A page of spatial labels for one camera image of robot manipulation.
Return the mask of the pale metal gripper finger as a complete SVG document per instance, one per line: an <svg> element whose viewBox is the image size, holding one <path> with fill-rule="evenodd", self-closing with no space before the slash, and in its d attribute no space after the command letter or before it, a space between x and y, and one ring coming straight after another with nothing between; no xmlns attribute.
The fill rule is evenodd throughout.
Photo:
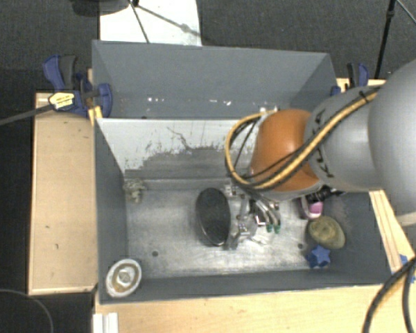
<svg viewBox="0 0 416 333"><path fill-rule="evenodd" d="M259 246L267 246L269 244L269 234L266 231L257 230L256 232L250 232L246 239Z"/></svg>
<svg viewBox="0 0 416 333"><path fill-rule="evenodd" d="M246 237L246 225L237 223L229 229L229 234L224 245L225 250L236 250L242 239Z"/></svg>

